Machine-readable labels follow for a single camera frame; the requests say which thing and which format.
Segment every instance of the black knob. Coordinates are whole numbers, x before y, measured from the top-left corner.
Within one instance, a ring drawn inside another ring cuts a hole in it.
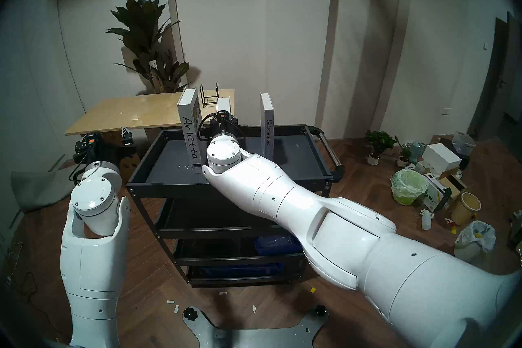
[[[326,314],[326,307],[324,307],[323,305],[316,306],[315,307],[315,313],[318,316],[324,316]]]
[[[183,312],[183,316],[190,321],[194,321],[197,319],[197,311],[195,311],[192,307],[187,307]]]

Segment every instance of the green plastic bag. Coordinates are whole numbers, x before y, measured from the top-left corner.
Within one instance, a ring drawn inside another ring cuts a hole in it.
[[[428,180],[412,169],[402,169],[391,178],[393,198],[401,205],[411,205],[428,188]]]

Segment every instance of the herringbone floor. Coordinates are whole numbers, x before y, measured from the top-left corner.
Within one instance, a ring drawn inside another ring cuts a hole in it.
[[[369,166],[369,150],[360,140],[332,141],[346,166],[342,181],[330,196],[342,196],[370,207],[397,224],[397,232],[448,253],[455,235],[445,225],[443,213],[436,215],[431,230],[420,227],[420,207],[403,207],[392,199],[390,177],[398,170],[394,159],[383,156],[379,165]],[[499,141],[480,142],[473,151],[463,181],[482,202],[479,219],[497,232],[497,245],[489,262],[489,271],[509,273],[518,266],[516,255],[505,247],[508,218],[522,209],[522,165]],[[128,195],[121,190],[120,195]],[[149,212],[158,212],[160,200],[146,200]],[[15,236],[23,241],[20,262],[14,274],[22,290],[21,304],[48,338],[67,343],[72,333],[71,315],[60,277],[60,244],[68,199],[40,211],[27,214]],[[38,291],[35,307],[45,310],[53,330],[43,314],[24,304],[24,296],[34,290],[28,271],[34,274]],[[177,314],[175,300],[180,306]],[[127,277],[117,308],[121,346],[126,347],[198,347],[198,341],[186,328],[182,311],[199,307],[217,327],[275,328],[297,324],[315,304],[324,304],[330,317],[314,341],[315,347],[396,347],[407,346],[381,320],[365,298],[325,282],[310,268],[302,283],[229,289],[191,288],[178,275],[160,249],[141,215],[133,208],[127,251]]]

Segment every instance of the potted plant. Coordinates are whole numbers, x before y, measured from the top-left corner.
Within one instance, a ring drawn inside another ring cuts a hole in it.
[[[411,150],[409,147],[403,146],[397,136],[395,136],[395,140],[400,146],[400,155],[397,159],[397,166],[404,168],[410,164]]]
[[[179,23],[167,23],[167,20],[158,27],[158,19],[165,8],[159,1],[127,0],[126,8],[116,7],[117,11],[111,12],[128,29],[110,28],[106,33],[121,36],[120,40],[136,56],[134,67],[115,64],[136,71],[151,83],[156,93],[175,92],[180,90],[180,79],[188,71],[189,64],[174,62],[171,51],[166,52],[159,42],[167,29]]]
[[[386,132],[370,132],[369,130],[366,132],[366,140],[373,147],[373,153],[370,153],[367,158],[369,165],[377,165],[379,163],[379,157],[382,152],[386,149],[391,149],[397,142]]]

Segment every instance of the book spine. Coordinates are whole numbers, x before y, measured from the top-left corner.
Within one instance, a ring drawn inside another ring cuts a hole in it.
[[[273,161],[273,109],[262,107],[261,139],[263,157]]]
[[[191,105],[178,105],[177,111],[180,114],[190,166],[194,173],[201,173],[201,166],[205,163],[205,154],[202,150],[204,145],[198,140],[196,134],[196,130],[201,122],[201,113],[199,113],[198,108],[198,113],[194,114]]]

